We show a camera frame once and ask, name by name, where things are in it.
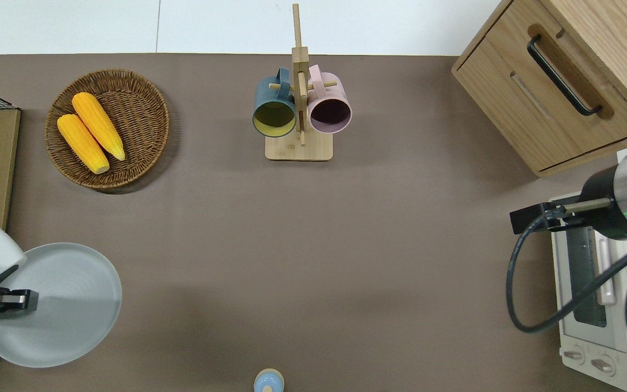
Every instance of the oven door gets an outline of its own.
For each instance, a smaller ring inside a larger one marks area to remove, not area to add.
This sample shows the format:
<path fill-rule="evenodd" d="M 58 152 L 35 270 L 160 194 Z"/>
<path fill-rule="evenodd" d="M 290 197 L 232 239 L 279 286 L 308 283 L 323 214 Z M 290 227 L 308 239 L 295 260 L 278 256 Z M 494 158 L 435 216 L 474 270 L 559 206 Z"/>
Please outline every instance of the oven door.
<path fill-rule="evenodd" d="M 556 286 L 559 307 L 572 299 L 611 263 L 608 240 L 592 228 L 553 233 Z M 618 298 L 616 276 L 562 320 L 562 333 L 625 352 L 625 340 L 617 339 L 624 327 L 623 298 Z"/>

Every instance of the mug rack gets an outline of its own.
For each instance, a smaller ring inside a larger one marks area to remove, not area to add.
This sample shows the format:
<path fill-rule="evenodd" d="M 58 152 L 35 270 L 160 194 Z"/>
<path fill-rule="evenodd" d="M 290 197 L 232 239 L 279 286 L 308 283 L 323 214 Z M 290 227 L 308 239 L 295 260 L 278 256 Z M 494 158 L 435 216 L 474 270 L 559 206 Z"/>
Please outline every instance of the mug rack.
<path fill-rule="evenodd" d="M 306 108 L 309 91 L 314 87 L 306 83 L 310 77 L 309 48 L 302 46 L 298 3 L 293 5 L 293 13 L 296 46 L 292 48 L 293 83 L 290 88 L 294 96 L 296 127 L 295 132 L 289 132 L 285 136 L 266 137 L 266 158 L 271 161 L 330 161 L 333 158 L 333 135 L 312 129 Z M 336 84 L 336 82 L 324 81 L 325 87 Z M 279 89 L 280 85 L 271 83 L 269 87 Z"/>

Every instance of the black cable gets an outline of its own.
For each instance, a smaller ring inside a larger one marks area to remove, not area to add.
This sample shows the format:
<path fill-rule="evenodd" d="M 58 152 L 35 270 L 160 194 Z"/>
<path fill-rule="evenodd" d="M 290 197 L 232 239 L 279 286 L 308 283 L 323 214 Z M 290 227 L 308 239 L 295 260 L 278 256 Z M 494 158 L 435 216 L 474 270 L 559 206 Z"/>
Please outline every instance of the black cable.
<path fill-rule="evenodd" d="M 577 306 L 580 305 L 580 303 L 585 298 L 592 295 L 592 293 L 594 293 L 597 288 L 601 287 L 604 283 L 606 283 L 607 280 L 613 278 L 614 275 L 619 273 L 620 270 L 627 266 L 626 254 L 619 261 L 613 263 L 606 271 L 602 272 L 602 274 L 594 278 L 594 280 L 592 280 L 592 282 L 588 283 L 584 288 L 582 288 L 580 292 L 578 292 L 576 295 L 573 295 L 572 300 L 563 305 L 560 310 L 553 313 L 553 315 L 548 317 L 546 320 L 532 326 L 524 325 L 522 322 L 519 321 L 519 318 L 517 318 L 517 315 L 514 312 L 514 298 L 512 296 L 514 266 L 516 265 L 517 256 L 521 251 L 525 239 L 529 236 L 529 234 L 533 233 L 533 231 L 535 231 L 535 229 L 540 226 L 543 221 L 545 221 L 545 219 L 546 216 L 539 216 L 538 218 L 534 219 L 533 222 L 529 224 L 529 226 L 527 226 L 527 228 L 524 230 L 524 233 L 522 233 L 522 235 L 519 236 L 519 239 L 517 239 L 517 243 L 515 244 L 514 250 L 512 251 L 512 256 L 510 256 L 509 258 L 509 267 L 507 268 L 507 311 L 509 312 L 509 318 L 512 319 L 512 323 L 514 323 L 514 326 L 517 327 L 517 329 L 519 329 L 521 332 L 542 332 L 543 330 L 553 327 L 557 322 L 559 322 L 560 320 L 565 318 L 565 316 L 567 316 L 570 312 L 575 310 L 575 308 L 577 308 Z"/>

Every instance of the mug handle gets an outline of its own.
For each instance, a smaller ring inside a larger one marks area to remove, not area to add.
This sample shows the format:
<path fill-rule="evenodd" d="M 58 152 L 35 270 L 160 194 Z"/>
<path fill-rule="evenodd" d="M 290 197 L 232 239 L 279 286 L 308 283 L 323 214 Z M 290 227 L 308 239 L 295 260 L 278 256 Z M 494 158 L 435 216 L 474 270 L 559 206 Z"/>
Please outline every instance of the mug handle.
<path fill-rule="evenodd" d="M 311 84 L 313 84 L 313 90 L 316 92 L 316 96 L 325 97 L 323 76 L 321 76 L 321 69 L 318 67 L 318 64 L 309 67 L 309 74 L 311 74 Z"/>
<path fill-rule="evenodd" d="M 277 91 L 277 99 L 286 100 L 289 96 L 289 70 L 283 67 L 277 71 L 277 83 L 279 83 L 279 91 Z"/>

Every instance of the white wall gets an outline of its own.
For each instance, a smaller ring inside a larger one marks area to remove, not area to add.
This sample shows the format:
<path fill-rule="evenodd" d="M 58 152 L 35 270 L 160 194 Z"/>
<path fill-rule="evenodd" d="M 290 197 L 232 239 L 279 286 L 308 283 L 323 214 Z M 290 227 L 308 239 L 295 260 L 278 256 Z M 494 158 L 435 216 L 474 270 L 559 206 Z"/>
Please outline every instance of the white wall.
<path fill-rule="evenodd" d="M 458 55 L 499 0 L 299 0 L 311 54 Z M 283 0 L 0 0 L 0 54 L 284 53 Z"/>

